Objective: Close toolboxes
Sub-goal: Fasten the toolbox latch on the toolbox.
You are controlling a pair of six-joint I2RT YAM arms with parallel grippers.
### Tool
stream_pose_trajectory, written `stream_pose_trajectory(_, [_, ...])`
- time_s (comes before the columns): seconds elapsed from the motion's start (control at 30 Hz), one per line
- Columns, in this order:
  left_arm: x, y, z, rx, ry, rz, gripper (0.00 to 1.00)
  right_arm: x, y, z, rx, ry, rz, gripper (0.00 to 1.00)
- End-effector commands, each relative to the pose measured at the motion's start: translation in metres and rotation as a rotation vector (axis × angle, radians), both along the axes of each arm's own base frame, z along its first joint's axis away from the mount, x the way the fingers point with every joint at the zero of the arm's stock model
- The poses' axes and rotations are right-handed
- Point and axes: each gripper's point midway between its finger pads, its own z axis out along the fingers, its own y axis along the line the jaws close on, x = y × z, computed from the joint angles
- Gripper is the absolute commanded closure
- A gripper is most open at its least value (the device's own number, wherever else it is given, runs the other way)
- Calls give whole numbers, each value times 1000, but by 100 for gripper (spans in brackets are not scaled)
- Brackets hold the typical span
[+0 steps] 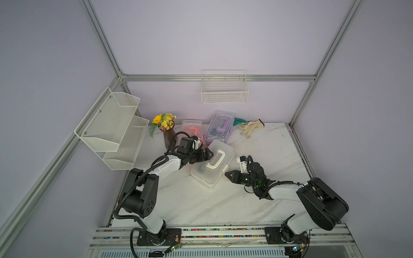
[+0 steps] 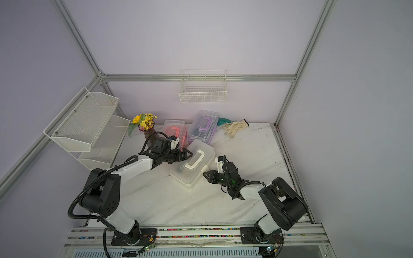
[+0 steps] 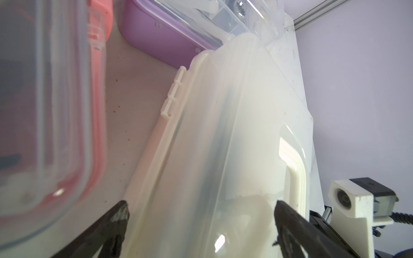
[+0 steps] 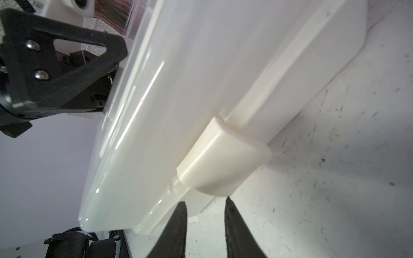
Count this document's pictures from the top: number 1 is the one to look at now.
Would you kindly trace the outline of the pink toolbox with clear lid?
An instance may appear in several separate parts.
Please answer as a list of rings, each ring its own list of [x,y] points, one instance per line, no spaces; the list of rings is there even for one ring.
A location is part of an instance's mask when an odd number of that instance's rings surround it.
[[[204,141],[204,126],[200,120],[183,120],[181,124],[181,131],[186,132],[191,137],[197,136],[205,145]]]

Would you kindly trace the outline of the purple toolbox with clear lid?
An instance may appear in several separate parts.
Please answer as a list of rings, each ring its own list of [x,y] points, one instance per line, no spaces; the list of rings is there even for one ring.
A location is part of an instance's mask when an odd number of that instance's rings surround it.
[[[232,133],[234,115],[233,112],[229,111],[215,111],[204,136],[207,145],[210,145],[214,140],[219,140],[223,143],[227,142]]]

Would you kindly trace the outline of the white toolbox with clear lid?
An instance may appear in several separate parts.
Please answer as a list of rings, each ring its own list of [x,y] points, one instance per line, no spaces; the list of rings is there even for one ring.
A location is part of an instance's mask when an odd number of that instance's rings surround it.
[[[190,173],[196,181],[212,189],[220,177],[229,171],[235,152],[233,147],[219,140],[214,140],[208,148],[214,156],[208,161],[194,164]]]

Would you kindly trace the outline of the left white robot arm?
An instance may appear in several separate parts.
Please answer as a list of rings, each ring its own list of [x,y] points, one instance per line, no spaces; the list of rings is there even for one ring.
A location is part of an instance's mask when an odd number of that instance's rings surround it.
[[[130,231],[129,245],[134,258],[138,256],[133,241],[135,232],[144,243],[155,246],[163,245],[169,238],[166,222],[154,211],[160,180],[187,164],[210,161],[215,156],[213,151],[203,147],[199,137],[181,131],[174,134],[173,140],[179,135],[184,136],[180,144],[171,142],[164,155],[156,158],[149,168],[130,170],[119,195],[114,218],[130,219],[140,225]]]

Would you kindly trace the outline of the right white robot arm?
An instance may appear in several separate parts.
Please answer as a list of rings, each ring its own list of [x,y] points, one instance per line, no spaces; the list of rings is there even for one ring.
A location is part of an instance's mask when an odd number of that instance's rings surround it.
[[[294,213],[279,227],[266,227],[268,244],[310,244],[310,231],[320,228],[331,231],[349,212],[348,204],[318,177],[307,183],[270,180],[262,166],[246,158],[240,162],[241,170],[224,173],[232,183],[252,189],[260,200],[288,200],[302,204],[304,211]]]

